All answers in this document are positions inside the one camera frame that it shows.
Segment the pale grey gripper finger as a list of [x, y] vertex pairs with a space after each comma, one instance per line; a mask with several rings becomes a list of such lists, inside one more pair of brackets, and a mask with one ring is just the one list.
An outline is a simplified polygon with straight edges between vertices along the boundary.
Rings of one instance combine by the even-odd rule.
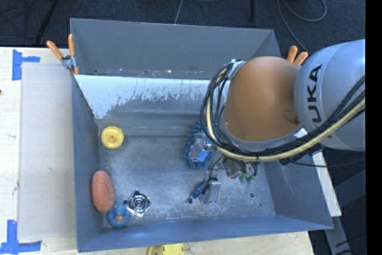
[[194, 135], [194, 142], [191, 145], [190, 158], [193, 162], [207, 162], [211, 159], [214, 145], [203, 133]]
[[205, 192], [204, 203], [211, 203], [218, 201], [221, 183], [216, 178], [209, 179], [207, 184], [207, 191]]

